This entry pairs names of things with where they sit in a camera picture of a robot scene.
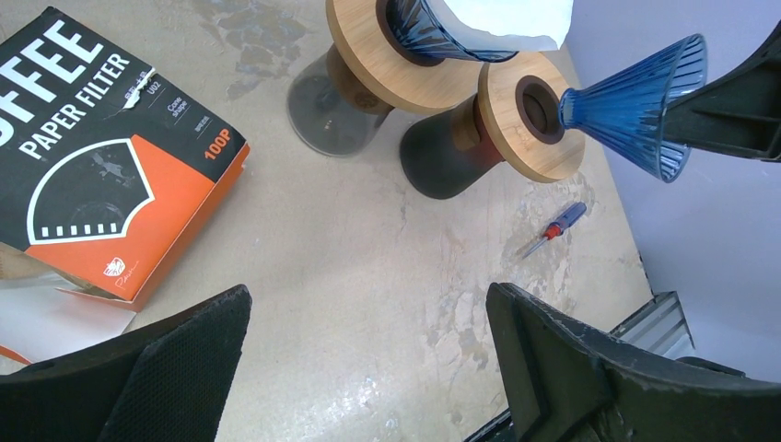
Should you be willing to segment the blue glass dripper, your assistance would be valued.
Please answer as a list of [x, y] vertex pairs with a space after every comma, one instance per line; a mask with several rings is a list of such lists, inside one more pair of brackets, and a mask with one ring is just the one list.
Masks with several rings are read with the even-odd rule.
[[468, 49], [452, 37], [427, 1], [386, 1], [377, 4], [379, 24], [391, 46], [406, 60], [425, 67], [444, 59], [502, 63], [518, 51]]
[[705, 38], [695, 33], [590, 87], [567, 89], [558, 105], [559, 122], [670, 183], [691, 148], [663, 134], [668, 108], [703, 87], [706, 76]]

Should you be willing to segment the wooden dripper ring holder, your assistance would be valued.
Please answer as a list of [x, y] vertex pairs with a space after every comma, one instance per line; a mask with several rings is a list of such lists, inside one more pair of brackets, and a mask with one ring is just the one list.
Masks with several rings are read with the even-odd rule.
[[480, 62], [444, 59], [424, 65], [391, 33], [390, 1], [327, 0], [325, 13], [336, 49], [357, 79], [394, 108], [421, 115], [452, 109], [477, 88]]

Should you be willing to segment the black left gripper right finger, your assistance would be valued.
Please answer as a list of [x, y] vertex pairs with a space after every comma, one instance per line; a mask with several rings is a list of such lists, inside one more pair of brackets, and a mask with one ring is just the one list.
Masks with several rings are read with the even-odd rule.
[[776, 441], [780, 387], [701, 358], [672, 360], [510, 283], [487, 292], [515, 441]]

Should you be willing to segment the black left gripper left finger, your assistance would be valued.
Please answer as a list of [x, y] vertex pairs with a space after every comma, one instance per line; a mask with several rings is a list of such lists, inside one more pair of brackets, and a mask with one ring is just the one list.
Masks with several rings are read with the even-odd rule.
[[236, 285], [1, 377], [4, 441], [213, 441], [251, 317]]

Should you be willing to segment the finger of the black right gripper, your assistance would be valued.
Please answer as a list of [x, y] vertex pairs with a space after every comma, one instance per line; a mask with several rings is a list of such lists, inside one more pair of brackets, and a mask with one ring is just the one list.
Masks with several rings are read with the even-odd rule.
[[780, 27], [718, 80], [674, 100], [663, 138], [731, 157], [780, 160]]

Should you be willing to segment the clear glass carafe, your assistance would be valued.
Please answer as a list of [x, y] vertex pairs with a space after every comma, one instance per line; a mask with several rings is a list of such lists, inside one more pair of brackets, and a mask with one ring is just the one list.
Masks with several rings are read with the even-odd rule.
[[329, 157], [359, 153], [394, 110], [361, 83], [334, 45], [294, 79], [286, 106], [299, 138]]

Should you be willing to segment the white paper coffee filter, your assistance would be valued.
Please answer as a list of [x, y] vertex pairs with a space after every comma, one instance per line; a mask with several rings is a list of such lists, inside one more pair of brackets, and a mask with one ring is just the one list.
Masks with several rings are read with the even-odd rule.
[[437, 18], [471, 51], [557, 51], [570, 29], [572, 0], [440, 1]]

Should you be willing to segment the dark carafe with red rim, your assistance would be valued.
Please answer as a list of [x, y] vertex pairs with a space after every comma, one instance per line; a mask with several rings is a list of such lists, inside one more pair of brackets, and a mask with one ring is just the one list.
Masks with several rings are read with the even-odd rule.
[[402, 137], [400, 161], [423, 195], [454, 197], [504, 161], [487, 133], [476, 96], [413, 124]]

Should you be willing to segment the black orange coffee filter box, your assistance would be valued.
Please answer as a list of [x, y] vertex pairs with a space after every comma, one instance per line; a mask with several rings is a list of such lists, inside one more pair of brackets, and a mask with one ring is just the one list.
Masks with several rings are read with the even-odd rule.
[[140, 311], [238, 179], [241, 133], [55, 7], [1, 45], [1, 242]]

